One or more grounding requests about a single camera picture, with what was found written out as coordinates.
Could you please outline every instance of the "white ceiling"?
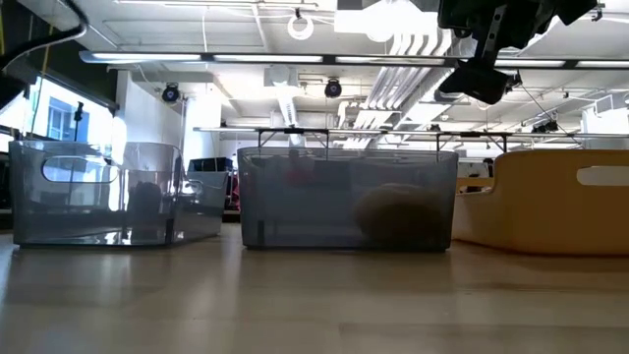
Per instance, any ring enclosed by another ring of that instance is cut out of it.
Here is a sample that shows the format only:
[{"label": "white ceiling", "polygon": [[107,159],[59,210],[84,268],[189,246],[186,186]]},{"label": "white ceiling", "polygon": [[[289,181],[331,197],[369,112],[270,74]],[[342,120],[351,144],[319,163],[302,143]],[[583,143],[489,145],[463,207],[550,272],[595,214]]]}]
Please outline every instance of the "white ceiling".
[{"label": "white ceiling", "polygon": [[[20,0],[40,17],[60,28],[74,24],[69,11],[57,0]],[[215,52],[263,52],[277,53],[355,53],[382,54],[387,44],[369,40],[363,34],[334,32],[331,25],[315,23],[314,34],[307,40],[293,39],[287,32],[288,19],[261,19],[261,31],[255,19],[205,8],[172,8],[159,5],[117,4],[113,0],[77,0],[88,14],[95,29],[113,41],[120,50],[144,51],[203,51],[201,18],[205,15],[208,50]],[[321,9],[318,16],[333,17],[335,0],[316,1]],[[623,0],[607,0],[606,11],[629,13],[629,4]],[[230,10],[251,16],[249,10]],[[290,11],[264,11],[264,16],[290,15]],[[547,57],[606,57],[629,58],[629,41],[626,33],[629,24],[581,20],[566,27],[555,26],[548,34],[522,52],[522,56]],[[81,43],[92,50],[116,50],[101,36],[91,31]],[[205,71],[204,65],[145,66],[146,71]],[[209,65],[207,71],[214,74],[223,87],[234,96],[234,103],[244,117],[268,117],[271,110],[278,110],[277,103],[268,99],[247,99],[251,92],[259,90],[263,80],[262,66]],[[296,99],[296,107],[303,111],[337,111],[339,100],[323,97],[324,82],[328,77],[340,78],[344,85],[343,96],[369,94],[378,68],[352,67],[300,67],[300,79],[307,83],[306,95]],[[529,89],[544,109],[552,109],[566,103],[563,91],[571,97],[588,96],[601,89],[629,89],[629,72],[578,72],[578,71],[524,71],[525,87]],[[446,114],[448,123],[460,122],[460,129],[495,127],[502,130],[518,122],[535,117],[540,108],[528,94],[517,90],[507,94],[503,102],[486,108],[482,104],[453,106]],[[559,123],[565,129],[579,128],[578,111],[563,112]]]}]

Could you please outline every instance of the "tan plastic bin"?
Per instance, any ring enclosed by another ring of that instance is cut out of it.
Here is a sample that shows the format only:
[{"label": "tan plastic bin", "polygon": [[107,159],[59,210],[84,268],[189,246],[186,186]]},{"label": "tan plastic bin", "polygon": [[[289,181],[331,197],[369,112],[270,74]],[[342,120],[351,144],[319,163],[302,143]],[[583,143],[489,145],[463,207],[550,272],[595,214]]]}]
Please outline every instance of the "tan plastic bin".
[{"label": "tan plastic bin", "polygon": [[456,197],[453,239],[533,254],[629,255],[627,168],[625,150],[505,153],[490,191]]}]

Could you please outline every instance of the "metal rack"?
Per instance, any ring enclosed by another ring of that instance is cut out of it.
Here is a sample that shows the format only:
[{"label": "metal rack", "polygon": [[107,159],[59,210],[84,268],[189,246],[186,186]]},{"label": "metal rack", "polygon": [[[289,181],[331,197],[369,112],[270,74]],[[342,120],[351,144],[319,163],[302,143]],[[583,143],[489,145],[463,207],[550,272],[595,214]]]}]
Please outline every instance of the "metal rack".
[{"label": "metal rack", "polygon": [[[628,134],[582,134],[582,133],[512,133],[512,132],[421,132],[421,131],[388,131],[388,130],[353,130],[353,129],[321,129],[321,128],[195,128],[196,132],[231,132],[231,133],[257,133],[257,145],[259,148],[263,147],[271,138],[277,133],[282,134],[299,134],[299,135],[312,135],[321,145],[325,148],[329,148],[330,137],[333,136],[359,136],[359,137],[371,137],[377,138],[381,136],[411,136],[422,137],[428,141],[436,142],[436,150],[443,149],[445,144],[449,141],[443,142],[443,137],[450,137],[450,139],[458,137],[460,139],[480,139],[486,138],[485,142],[488,144],[494,144],[498,146],[502,151],[507,152],[507,142],[509,140],[523,140],[523,139],[629,139]],[[262,139],[264,133],[271,133],[271,135],[265,140]],[[319,135],[325,136],[325,144]]]}]

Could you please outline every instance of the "black cable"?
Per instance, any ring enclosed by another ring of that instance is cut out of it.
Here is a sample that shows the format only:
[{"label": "black cable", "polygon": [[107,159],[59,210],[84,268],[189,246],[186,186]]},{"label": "black cable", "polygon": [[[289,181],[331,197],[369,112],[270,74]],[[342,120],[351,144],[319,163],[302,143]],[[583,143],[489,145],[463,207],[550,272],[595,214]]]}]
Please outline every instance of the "black cable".
[{"label": "black cable", "polygon": [[6,69],[16,59],[23,56],[24,54],[34,51],[35,49],[77,39],[87,33],[89,20],[87,19],[87,16],[83,12],[83,10],[81,10],[81,8],[79,8],[79,6],[77,6],[77,4],[75,4],[73,0],[59,1],[68,6],[68,8],[72,10],[75,15],[77,15],[77,17],[79,18],[79,25],[73,29],[64,30],[62,32],[49,35],[45,38],[31,40],[29,42],[19,45],[18,47],[0,57],[0,70]]},{"label": "black cable", "polygon": [[[555,119],[552,118],[550,113],[548,113],[545,109],[543,109],[542,105],[533,97],[533,95],[527,90],[527,88],[525,88],[524,85],[522,84],[520,84],[520,87],[524,90],[524,92],[527,93],[527,95],[533,100],[533,102],[542,110],[543,114],[545,114],[548,117],[548,119],[550,119],[551,121],[554,121],[555,123],[557,123],[557,127],[559,127],[559,129],[561,129],[561,131],[567,135],[568,132],[566,132],[566,130],[563,129],[563,127],[559,125],[559,122],[557,122]],[[577,142],[577,140],[574,139],[574,137],[570,137],[570,139],[572,139],[579,146],[581,145],[581,143]]]}]

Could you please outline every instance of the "window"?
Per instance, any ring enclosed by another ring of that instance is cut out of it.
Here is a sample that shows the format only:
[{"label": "window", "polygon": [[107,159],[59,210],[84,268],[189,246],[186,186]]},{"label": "window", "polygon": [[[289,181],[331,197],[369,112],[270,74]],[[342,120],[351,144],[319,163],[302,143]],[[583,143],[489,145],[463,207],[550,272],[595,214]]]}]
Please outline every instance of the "window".
[{"label": "window", "polygon": [[[70,106],[68,103],[50,97],[48,106],[48,138],[63,142],[73,142],[75,135],[77,135],[77,138],[83,138],[77,134],[77,122],[74,120],[76,110],[77,108]],[[88,119],[88,117],[89,115],[84,113],[84,120],[85,118]]]},{"label": "window", "polygon": [[[61,87],[49,80],[39,79],[30,87],[31,117],[28,118],[28,132],[32,132],[64,142],[111,144],[113,117],[107,107]],[[79,102],[84,104],[83,119],[79,124],[74,120]]]}]

